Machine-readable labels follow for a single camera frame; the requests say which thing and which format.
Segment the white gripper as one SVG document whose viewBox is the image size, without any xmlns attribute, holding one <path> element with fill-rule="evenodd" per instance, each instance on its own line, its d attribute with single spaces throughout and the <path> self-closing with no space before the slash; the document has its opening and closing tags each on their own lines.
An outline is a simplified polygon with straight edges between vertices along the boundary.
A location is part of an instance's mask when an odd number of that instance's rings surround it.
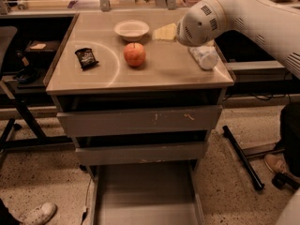
<svg viewBox="0 0 300 225">
<path fill-rule="evenodd" d="M 177 40 L 188 47 L 200 47 L 228 30 L 228 19 L 218 0 L 202 0 L 192 6 L 176 24 L 156 29 L 153 40 Z"/>
</svg>

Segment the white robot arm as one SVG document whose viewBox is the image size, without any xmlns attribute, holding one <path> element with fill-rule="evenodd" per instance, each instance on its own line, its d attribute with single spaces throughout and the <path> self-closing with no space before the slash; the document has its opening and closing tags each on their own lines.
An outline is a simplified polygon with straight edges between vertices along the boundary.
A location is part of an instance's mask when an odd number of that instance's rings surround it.
<svg viewBox="0 0 300 225">
<path fill-rule="evenodd" d="M 300 12 L 270 0 L 201 0 L 176 25 L 184 46 L 200 47 L 235 30 L 300 78 Z"/>
</svg>

